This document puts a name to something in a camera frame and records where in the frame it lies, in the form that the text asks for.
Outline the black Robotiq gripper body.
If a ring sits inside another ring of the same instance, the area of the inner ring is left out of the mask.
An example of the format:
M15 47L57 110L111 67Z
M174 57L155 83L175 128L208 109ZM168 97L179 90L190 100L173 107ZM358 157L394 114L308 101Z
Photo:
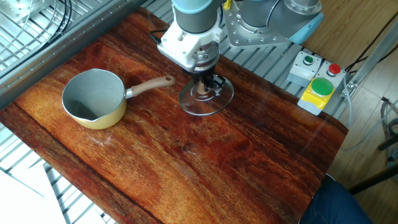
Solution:
M189 73L189 76L192 78L194 83L198 83L199 81L201 81L202 83L210 83L213 81L214 73L215 66L201 72Z

